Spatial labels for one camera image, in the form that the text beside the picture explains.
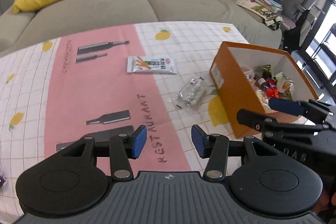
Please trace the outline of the person's right hand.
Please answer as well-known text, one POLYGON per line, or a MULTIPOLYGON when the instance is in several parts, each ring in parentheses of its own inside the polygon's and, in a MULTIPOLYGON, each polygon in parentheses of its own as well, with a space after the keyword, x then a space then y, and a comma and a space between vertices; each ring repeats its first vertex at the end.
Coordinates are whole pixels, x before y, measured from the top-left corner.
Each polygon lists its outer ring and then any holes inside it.
POLYGON ((319 198, 318 203, 316 204, 316 207, 314 209, 314 213, 318 214, 321 211, 328 210, 329 207, 335 206, 336 203, 336 193, 334 193, 332 196, 324 189, 322 191, 322 194, 319 198))

